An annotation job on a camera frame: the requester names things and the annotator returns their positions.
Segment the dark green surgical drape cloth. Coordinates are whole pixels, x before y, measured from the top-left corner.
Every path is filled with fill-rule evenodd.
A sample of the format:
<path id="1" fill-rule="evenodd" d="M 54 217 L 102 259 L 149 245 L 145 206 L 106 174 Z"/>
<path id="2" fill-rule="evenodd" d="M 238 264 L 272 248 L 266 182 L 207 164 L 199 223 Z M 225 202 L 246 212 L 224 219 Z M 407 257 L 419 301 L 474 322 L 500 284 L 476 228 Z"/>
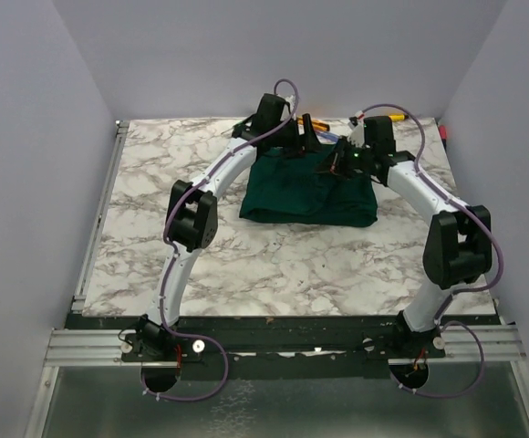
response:
<path id="1" fill-rule="evenodd" d="M 343 179 L 317 173 L 334 147 L 298 158 L 270 153 L 251 167 L 239 217 L 261 224 L 321 224 L 365 228 L 378 220 L 378 203 L 366 176 Z"/>

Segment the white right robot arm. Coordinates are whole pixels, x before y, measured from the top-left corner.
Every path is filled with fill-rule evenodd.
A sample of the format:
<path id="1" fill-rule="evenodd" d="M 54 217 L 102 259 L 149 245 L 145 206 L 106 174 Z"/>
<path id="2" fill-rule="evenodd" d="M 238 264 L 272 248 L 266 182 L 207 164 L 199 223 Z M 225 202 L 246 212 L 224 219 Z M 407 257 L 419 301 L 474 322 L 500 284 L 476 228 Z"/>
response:
<path id="1" fill-rule="evenodd" d="M 474 291 L 475 282 L 491 269 L 491 214 L 439 185 L 421 167 L 418 154 L 398 150 L 390 117 L 358 115 L 350 126 L 318 172 L 371 176 L 401 196 L 429 227 L 422 256 L 425 279 L 388 337 L 396 353 L 411 357 L 438 336 L 442 314 L 453 299 Z"/>

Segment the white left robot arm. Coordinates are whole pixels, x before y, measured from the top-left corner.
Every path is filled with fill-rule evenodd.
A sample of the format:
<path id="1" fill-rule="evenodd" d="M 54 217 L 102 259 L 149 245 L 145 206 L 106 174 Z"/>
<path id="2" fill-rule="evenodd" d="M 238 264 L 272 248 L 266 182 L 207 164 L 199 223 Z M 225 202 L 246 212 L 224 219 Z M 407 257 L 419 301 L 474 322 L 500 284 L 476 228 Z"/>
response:
<path id="1" fill-rule="evenodd" d="M 234 180 L 272 149 L 287 152 L 291 158 L 321 150 L 311 116 L 296 116 L 297 103 L 297 95 L 289 101 L 265 93 L 256 113 L 233 127 L 223 152 L 191 181 L 178 180 L 172 186 L 162 236 L 171 252 L 161 272 L 157 295 L 135 326 L 135 354 L 148 353 L 157 361 L 177 359 L 194 344 L 211 344 L 225 353 L 215 339 L 174 329 L 183 292 L 199 255 L 215 238 L 218 201 Z"/>

